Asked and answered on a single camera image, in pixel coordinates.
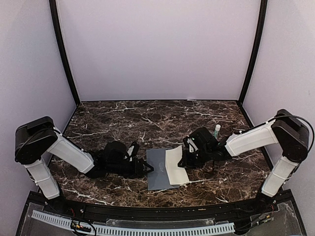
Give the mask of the white paper sheet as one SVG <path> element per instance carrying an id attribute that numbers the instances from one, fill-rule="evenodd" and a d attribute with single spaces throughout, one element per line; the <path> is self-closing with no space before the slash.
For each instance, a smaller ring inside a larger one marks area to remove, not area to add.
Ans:
<path id="1" fill-rule="evenodd" d="M 189 182 L 185 168 L 179 167 L 182 159 L 182 146 L 165 151 L 165 168 L 170 185 L 182 185 Z"/>

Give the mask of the blue-grey envelope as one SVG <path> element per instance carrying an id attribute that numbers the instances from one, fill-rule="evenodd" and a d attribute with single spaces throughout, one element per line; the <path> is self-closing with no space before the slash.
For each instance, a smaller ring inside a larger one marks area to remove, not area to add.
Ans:
<path id="1" fill-rule="evenodd" d="M 147 174 L 147 187 L 149 191 L 179 188 L 178 185 L 169 183 L 168 175 L 165 168 L 166 149 L 156 148 L 146 150 L 147 163 L 154 170 Z"/>

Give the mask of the green white glue stick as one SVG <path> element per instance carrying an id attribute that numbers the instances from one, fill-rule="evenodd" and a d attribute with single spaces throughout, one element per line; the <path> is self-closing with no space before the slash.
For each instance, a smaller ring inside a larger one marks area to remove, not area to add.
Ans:
<path id="1" fill-rule="evenodd" d="M 218 137 L 219 137 L 220 129 L 221 129 L 221 125 L 220 125 L 220 124 L 217 124 L 217 125 L 215 126 L 215 129 L 214 129 L 214 137 L 215 137 L 216 139 L 218 139 Z"/>

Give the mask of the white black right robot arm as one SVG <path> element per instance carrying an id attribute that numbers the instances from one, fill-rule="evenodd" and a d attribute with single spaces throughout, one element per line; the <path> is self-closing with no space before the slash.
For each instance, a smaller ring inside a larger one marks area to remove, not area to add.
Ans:
<path id="1" fill-rule="evenodd" d="M 262 213 L 269 207 L 270 198 L 306 160 L 314 142 L 315 129 L 311 123 L 281 109 L 264 123 L 220 140 L 206 127 L 196 129 L 184 138 L 185 149 L 178 167 L 201 168 L 208 161 L 226 161 L 254 149 L 278 145 L 282 150 L 281 156 L 262 183 L 260 195 L 251 203 L 255 213 Z"/>

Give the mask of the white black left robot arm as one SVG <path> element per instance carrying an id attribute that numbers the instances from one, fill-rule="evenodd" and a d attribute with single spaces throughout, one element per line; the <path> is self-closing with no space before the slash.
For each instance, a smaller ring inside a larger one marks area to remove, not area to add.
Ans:
<path id="1" fill-rule="evenodd" d="M 91 179 L 107 174 L 141 178 L 154 168 L 137 157 L 138 151 L 137 142 L 127 147 L 119 141 L 112 141 L 101 150 L 85 151 L 65 137 L 48 116 L 23 124 L 15 131 L 15 162 L 26 168 L 58 214 L 69 211 L 69 202 L 61 197 L 62 190 L 43 160 L 43 154 L 56 156 Z"/>

